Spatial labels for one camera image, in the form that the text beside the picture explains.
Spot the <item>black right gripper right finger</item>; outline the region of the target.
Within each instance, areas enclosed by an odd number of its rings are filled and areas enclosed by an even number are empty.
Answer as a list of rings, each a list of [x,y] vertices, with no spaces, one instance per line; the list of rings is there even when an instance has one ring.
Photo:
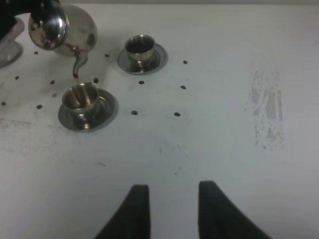
[[[213,181],[199,183],[198,232],[201,239],[269,238]]]

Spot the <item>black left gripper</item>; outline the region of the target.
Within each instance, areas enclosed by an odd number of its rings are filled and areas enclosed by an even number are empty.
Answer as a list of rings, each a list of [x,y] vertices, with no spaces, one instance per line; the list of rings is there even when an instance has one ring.
[[[49,21],[61,10],[58,0],[1,0],[0,41],[3,41],[17,24],[16,16],[30,13],[31,19],[40,24]]]

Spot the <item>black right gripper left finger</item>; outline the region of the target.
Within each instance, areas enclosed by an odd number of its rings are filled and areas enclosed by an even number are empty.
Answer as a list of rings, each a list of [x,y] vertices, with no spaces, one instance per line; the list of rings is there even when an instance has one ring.
[[[148,185],[134,185],[96,239],[149,239],[150,197]]]

